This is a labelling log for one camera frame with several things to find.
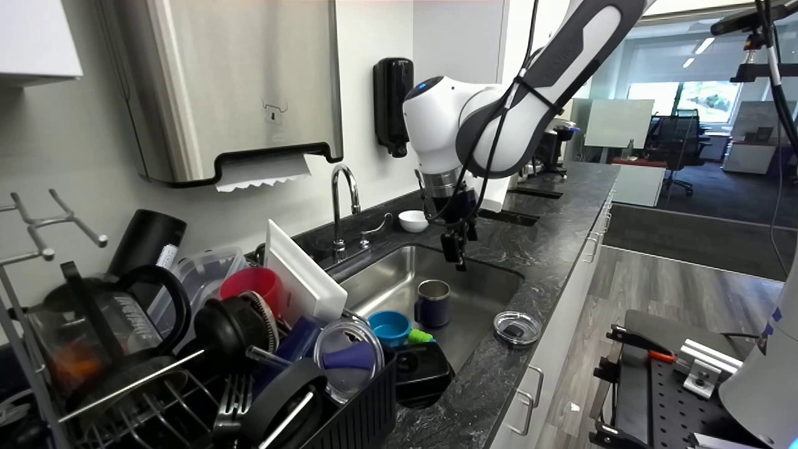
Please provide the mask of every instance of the dish drying rack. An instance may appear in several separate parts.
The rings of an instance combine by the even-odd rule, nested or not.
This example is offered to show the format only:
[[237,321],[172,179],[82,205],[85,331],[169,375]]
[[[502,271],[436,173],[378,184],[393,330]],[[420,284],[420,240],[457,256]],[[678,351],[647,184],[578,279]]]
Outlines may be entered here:
[[[191,421],[209,432],[209,424],[206,424],[193,407],[187,407],[187,396],[203,396],[213,407],[217,407],[217,400],[209,393],[209,390],[196,380],[182,366],[193,361],[193,356],[179,360],[176,365],[167,365],[143,380],[131,382],[128,387],[116,390],[108,396],[95,400],[92,403],[85,403],[76,411],[66,411],[58,393],[51,390],[51,372],[46,366],[46,356],[35,341],[35,330],[30,320],[22,311],[20,296],[11,281],[9,270],[15,265],[26,265],[32,259],[56,259],[56,249],[46,241],[41,229],[46,227],[61,227],[61,224],[76,224],[91,241],[98,247],[108,244],[108,234],[92,231],[72,209],[71,205],[58,194],[58,190],[47,190],[52,201],[58,205],[61,215],[52,217],[32,217],[20,200],[19,191],[11,191],[12,205],[2,207],[0,215],[19,215],[26,222],[27,236],[35,244],[32,252],[0,259],[0,327],[19,356],[19,365],[27,380],[27,387],[35,396],[38,413],[42,424],[47,427],[47,437],[52,447],[71,449],[71,447],[112,447],[122,437],[131,437],[139,447],[157,447],[152,442],[144,442],[138,429],[143,429],[149,421],[159,421],[162,429],[172,439],[191,447],[191,439],[186,437],[186,429],[176,429],[164,413],[169,408],[182,408]],[[157,391],[144,391],[144,383],[157,382]],[[108,407],[110,401],[126,396],[126,407]]]
[[[35,252],[0,259],[0,330],[19,356],[19,365],[35,396],[38,413],[47,427],[51,447],[209,447],[214,429],[214,411],[221,408],[223,376],[206,376],[203,382],[187,365],[203,360],[191,351],[182,360],[167,360],[159,370],[118,387],[116,391],[92,400],[78,408],[68,408],[51,390],[51,372],[38,347],[30,320],[22,315],[20,296],[9,276],[9,266],[56,259],[56,249],[42,240],[42,227],[76,224],[98,247],[108,244],[108,234],[92,231],[71,207],[51,190],[52,201],[62,209],[56,217],[30,217],[20,194],[11,194],[12,205],[0,215],[15,212],[22,217]],[[379,447],[396,424],[396,372],[394,365],[381,370],[363,393],[346,407],[336,408],[302,449],[369,449]]]

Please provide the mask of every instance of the stainless steel sink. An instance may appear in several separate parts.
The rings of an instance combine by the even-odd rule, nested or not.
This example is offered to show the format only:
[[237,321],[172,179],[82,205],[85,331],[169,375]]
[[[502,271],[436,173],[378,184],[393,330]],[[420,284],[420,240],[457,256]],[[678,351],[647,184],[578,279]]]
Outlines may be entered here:
[[457,271],[441,252],[429,247],[400,247],[346,276],[346,310],[369,316],[381,310],[400,310],[414,316],[418,286],[424,279],[441,279],[452,286],[452,323],[433,331],[449,365],[459,372],[486,331],[495,331],[497,311],[505,311],[521,284],[521,274],[469,259]]

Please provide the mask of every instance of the dark granite countertop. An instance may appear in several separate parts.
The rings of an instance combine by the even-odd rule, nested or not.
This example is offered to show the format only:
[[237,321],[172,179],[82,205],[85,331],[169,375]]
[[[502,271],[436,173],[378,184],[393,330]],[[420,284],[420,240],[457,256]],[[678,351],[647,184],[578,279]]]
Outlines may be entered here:
[[[525,181],[525,186],[563,191],[558,200],[509,191],[505,209],[540,217],[534,227],[497,219],[477,222],[480,240],[469,241],[466,256],[525,274],[509,310],[527,311],[543,327],[550,323],[613,179],[616,168],[612,165],[575,161],[566,181],[552,178]],[[374,209],[400,212],[406,207],[420,207],[420,196],[411,194]],[[439,234],[441,227],[429,227],[423,234],[389,229],[373,240],[373,252],[386,255],[409,241],[439,247]],[[320,247],[320,241],[329,241],[329,229],[302,234],[298,241],[307,249]],[[511,350],[486,331],[475,356],[435,407],[400,411],[400,424],[386,447],[489,447],[534,350]]]

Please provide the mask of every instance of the stainless steel paper towel dispenser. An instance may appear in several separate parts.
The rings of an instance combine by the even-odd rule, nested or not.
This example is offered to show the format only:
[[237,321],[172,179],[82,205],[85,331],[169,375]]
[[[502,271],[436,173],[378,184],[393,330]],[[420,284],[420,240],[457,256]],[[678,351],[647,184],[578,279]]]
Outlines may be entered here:
[[139,170],[221,179],[228,158],[341,153],[334,0],[106,0]]

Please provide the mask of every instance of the backsplash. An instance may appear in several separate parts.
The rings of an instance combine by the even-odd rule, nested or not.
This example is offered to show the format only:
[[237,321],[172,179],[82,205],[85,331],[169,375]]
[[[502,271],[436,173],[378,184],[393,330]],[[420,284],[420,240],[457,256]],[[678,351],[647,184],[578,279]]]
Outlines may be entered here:
[[[27,90],[0,88],[0,207],[9,191],[20,191],[32,215],[58,212],[47,186],[61,194],[110,247],[98,249],[72,227],[46,229],[58,249],[56,261],[15,266],[12,281],[26,304],[35,304],[62,281],[58,265],[76,259],[82,274],[106,271],[136,209],[176,215],[191,224],[182,252],[265,240],[267,219],[289,234],[333,219],[333,168],[309,158],[312,178],[270,190],[217,194],[213,186],[169,190],[138,174],[136,134],[118,90],[116,65],[106,44],[98,2],[66,0],[85,78]],[[374,141],[373,65],[386,55],[411,57],[414,2],[406,0],[340,0],[340,67],[345,154],[360,186],[363,205],[373,207],[418,190],[418,158],[393,160]],[[0,256],[30,252],[26,227],[0,215]]]

